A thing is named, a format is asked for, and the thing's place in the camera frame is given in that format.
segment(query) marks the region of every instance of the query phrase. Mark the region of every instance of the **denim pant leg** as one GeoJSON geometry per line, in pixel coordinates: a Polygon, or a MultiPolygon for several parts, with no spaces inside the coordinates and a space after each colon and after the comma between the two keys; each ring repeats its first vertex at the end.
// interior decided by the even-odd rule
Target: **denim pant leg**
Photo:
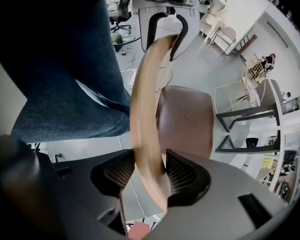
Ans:
{"type": "Polygon", "coordinates": [[[110,108],[129,115],[130,95],[112,45],[106,0],[69,22],[61,36],[60,56],[73,77],[110,108]]]}
{"type": "MultiPolygon", "coordinates": [[[[103,6],[105,6],[104,1],[93,8],[94,12],[98,13],[99,10],[104,10],[103,6]]],[[[102,22],[106,20],[105,17],[99,20],[101,26],[108,23],[108,20],[102,22]]],[[[113,106],[111,108],[96,103],[77,84],[73,75],[75,70],[69,68],[72,62],[67,62],[69,56],[65,57],[71,49],[69,48],[64,54],[60,52],[60,47],[67,37],[66,34],[61,36],[64,32],[63,27],[67,28],[68,26],[58,27],[56,32],[52,27],[47,30],[49,32],[45,32],[45,29],[40,26],[36,28],[35,25],[19,25],[15,30],[14,23],[11,22],[10,31],[0,32],[0,61],[27,98],[13,127],[11,133],[13,137],[26,143],[33,143],[113,137],[129,130],[127,111],[129,111],[130,97],[126,96],[124,88],[120,87],[123,86],[123,80],[115,60],[111,41],[109,38],[103,37],[102,30],[96,24],[90,26],[90,32],[83,31],[82,34],[84,40],[91,39],[93,42],[87,42],[89,45],[87,49],[85,43],[81,43],[80,49],[85,53],[89,53],[91,50],[92,52],[88,63],[88,75],[82,74],[78,80],[86,83],[84,78],[93,78],[94,74],[102,78],[103,74],[110,72],[108,77],[112,79],[108,79],[108,82],[99,81],[92,89],[109,97],[109,100],[122,103],[121,107],[113,106]],[[98,35],[89,37],[89,33],[98,32],[98,35]],[[94,47],[100,47],[103,53],[95,52],[94,47]],[[106,88],[100,86],[106,83],[111,86],[106,88]]],[[[81,35],[80,31],[84,28],[83,24],[82,28],[76,29],[77,36],[81,35]]],[[[108,28],[109,24],[105,28],[106,33],[108,33],[108,28]]],[[[74,62],[80,64],[79,60],[87,58],[83,53],[80,56],[74,62]]]]}

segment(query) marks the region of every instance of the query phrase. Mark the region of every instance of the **floor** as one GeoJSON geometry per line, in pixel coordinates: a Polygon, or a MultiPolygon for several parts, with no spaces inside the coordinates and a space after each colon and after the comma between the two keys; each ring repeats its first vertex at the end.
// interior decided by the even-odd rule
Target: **floor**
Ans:
{"type": "MultiPolygon", "coordinates": [[[[173,18],[161,19],[158,22],[156,37],[178,33],[180,31],[180,23],[173,23],[173,18]]],[[[126,24],[131,24],[131,35],[138,38],[140,36],[138,15],[133,14],[126,24]]],[[[183,86],[202,92],[208,93],[213,98],[216,87],[238,81],[241,73],[245,68],[245,64],[240,58],[234,56],[220,56],[220,51],[215,47],[205,47],[204,38],[198,36],[187,51],[175,60],[172,67],[172,79],[169,85],[183,86]]],[[[132,89],[128,86],[129,73],[124,72],[126,69],[137,69],[144,54],[141,41],[138,40],[131,44],[125,45],[121,50],[126,49],[127,54],[122,56],[117,54],[117,60],[122,71],[124,85],[129,93],[132,89]]],[[[243,87],[240,84],[233,84],[229,87],[220,89],[216,95],[216,108],[218,112],[222,112],[230,107],[228,95],[234,99],[243,95],[243,87]]],[[[248,104],[242,102],[238,108],[247,108],[248,104]]],[[[224,136],[225,130],[221,124],[214,121],[213,132],[213,148],[220,144],[224,136]]],[[[231,130],[231,138],[235,146],[241,147],[249,133],[248,124],[237,124],[231,130]]],[[[126,133],[120,137],[104,137],[94,139],[81,140],[65,140],[49,142],[46,148],[54,161],[55,154],[62,153],[63,157],[59,161],[69,161],[83,159],[93,156],[99,156],[111,153],[117,150],[132,148],[130,133],[126,133]]],[[[211,159],[224,163],[230,163],[235,154],[221,154],[212,152],[211,159]]],[[[151,217],[153,214],[159,214],[161,210],[153,203],[143,187],[138,172],[134,172],[131,182],[127,185],[122,193],[124,213],[127,221],[136,220],[144,217],[151,217]]]]}

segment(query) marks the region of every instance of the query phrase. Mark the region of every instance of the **office chair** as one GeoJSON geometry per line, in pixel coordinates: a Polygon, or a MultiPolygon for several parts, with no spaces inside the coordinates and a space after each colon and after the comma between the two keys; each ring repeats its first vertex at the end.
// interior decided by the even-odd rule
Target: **office chair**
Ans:
{"type": "Polygon", "coordinates": [[[131,25],[119,25],[121,22],[126,22],[131,18],[131,12],[128,11],[129,3],[130,0],[120,0],[117,12],[109,17],[111,24],[116,22],[115,26],[110,29],[112,33],[118,30],[127,30],[129,31],[128,33],[131,34],[131,25]]]}

